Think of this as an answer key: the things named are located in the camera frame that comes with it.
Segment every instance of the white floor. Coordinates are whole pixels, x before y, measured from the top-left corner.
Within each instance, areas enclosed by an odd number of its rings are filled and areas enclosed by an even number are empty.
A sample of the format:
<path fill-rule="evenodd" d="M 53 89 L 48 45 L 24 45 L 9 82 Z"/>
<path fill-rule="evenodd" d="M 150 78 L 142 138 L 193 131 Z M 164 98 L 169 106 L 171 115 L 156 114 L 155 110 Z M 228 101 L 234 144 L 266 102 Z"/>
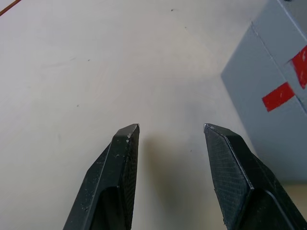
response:
<path fill-rule="evenodd" d="M 204 123 L 265 0 L 23 0 L 0 17 L 0 228 L 62 229 L 86 170 L 141 126 L 133 230 L 225 229 Z"/>

